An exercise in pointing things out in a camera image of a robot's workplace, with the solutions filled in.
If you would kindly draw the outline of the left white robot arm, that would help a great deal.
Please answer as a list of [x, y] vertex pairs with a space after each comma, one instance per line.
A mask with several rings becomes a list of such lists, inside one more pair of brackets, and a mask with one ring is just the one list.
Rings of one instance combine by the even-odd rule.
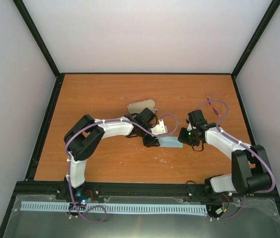
[[69, 183], [67, 194], [72, 199], [84, 195], [87, 160], [93, 155], [101, 140], [114, 136], [141, 137], [144, 146], [158, 147], [158, 136], [167, 133], [163, 119], [148, 108], [140, 113], [124, 115], [117, 119], [95, 119], [84, 115], [65, 135], [65, 151], [68, 154]]

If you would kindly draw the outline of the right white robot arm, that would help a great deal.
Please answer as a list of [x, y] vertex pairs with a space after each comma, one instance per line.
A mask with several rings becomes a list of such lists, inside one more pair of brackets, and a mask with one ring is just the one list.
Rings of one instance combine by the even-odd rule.
[[244, 143], [228, 134], [217, 123], [208, 123], [201, 110], [188, 113], [186, 122], [188, 127], [180, 130], [179, 142], [192, 149], [200, 145], [202, 150], [205, 144], [211, 145], [231, 160], [230, 175], [208, 179], [213, 192], [247, 195], [274, 190], [276, 180], [263, 146]]

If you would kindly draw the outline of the flag print glasses case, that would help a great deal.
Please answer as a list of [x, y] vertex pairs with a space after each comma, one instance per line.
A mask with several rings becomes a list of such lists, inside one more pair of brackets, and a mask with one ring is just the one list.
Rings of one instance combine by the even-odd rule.
[[156, 113], [158, 109], [156, 108], [156, 103], [153, 99], [146, 99], [138, 102], [133, 102], [127, 105], [127, 111], [129, 114], [139, 114], [145, 108], [148, 108], [153, 113]]

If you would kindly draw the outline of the pink transparent sunglasses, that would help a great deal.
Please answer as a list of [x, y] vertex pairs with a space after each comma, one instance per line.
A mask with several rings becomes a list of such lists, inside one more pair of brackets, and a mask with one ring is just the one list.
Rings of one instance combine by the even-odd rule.
[[223, 103], [214, 100], [221, 100], [223, 96], [224, 96], [223, 92], [210, 93], [206, 96], [208, 105], [212, 108], [212, 111], [218, 117], [222, 115], [224, 105]]

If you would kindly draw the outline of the light blue cleaning cloth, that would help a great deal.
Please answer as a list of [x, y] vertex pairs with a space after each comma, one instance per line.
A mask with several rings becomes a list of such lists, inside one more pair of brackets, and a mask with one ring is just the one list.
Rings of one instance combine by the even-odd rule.
[[183, 143], [178, 141], [176, 136], [166, 136], [158, 138], [160, 147], [166, 148], [182, 148]]

